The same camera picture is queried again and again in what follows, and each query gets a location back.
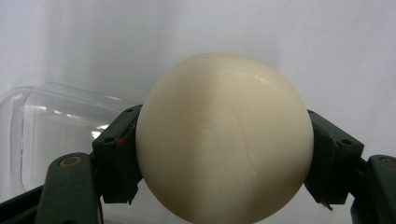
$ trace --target white ball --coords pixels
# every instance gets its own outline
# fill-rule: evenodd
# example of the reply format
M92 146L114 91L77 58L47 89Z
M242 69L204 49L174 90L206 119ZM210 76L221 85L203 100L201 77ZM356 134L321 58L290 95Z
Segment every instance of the white ball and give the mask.
M303 184L313 154L304 103L268 65L209 53L178 64L143 105L137 158L148 187L193 223L253 223Z

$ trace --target white surface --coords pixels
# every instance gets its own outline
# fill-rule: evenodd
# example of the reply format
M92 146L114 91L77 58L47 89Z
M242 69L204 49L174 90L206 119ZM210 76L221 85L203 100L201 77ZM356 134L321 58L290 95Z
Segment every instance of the white surface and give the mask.
M313 155L311 119L297 90L247 57L200 54L152 89L136 154L156 198L193 223L254 223L297 193Z
M6 0L0 93L50 80L143 102L177 62L228 51L286 76L308 108L366 145L365 159L396 156L395 23L392 0ZM330 212L302 188L263 223L351 223L351 199ZM135 202L137 223L183 223L144 185Z

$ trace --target white background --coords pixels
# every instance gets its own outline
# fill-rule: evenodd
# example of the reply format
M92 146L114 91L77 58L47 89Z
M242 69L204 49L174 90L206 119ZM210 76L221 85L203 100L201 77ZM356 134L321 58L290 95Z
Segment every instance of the white background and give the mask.
M0 2L0 95L55 81L143 103L173 65L209 51L269 63L366 145L364 159L396 156L395 1ZM302 188L262 223L351 223L352 199L330 212ZM145 186L135 202L136 223L184 223Z

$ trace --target sphere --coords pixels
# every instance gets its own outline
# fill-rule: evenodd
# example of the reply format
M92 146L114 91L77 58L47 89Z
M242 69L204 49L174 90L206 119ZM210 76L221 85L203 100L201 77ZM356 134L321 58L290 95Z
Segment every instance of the sphere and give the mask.
M297 90L259 61L191 57L152 89L136 153L155 197L193 223L253 223L282 208L309 171L313 131Z

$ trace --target clear plastic container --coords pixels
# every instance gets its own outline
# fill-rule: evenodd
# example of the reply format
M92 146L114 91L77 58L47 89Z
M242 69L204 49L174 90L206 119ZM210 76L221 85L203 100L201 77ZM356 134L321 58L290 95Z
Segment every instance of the clear plastic container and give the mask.
M133 105L57 83L10 91L0 104L0 201L42 185L60 156L91 153L93 139Z

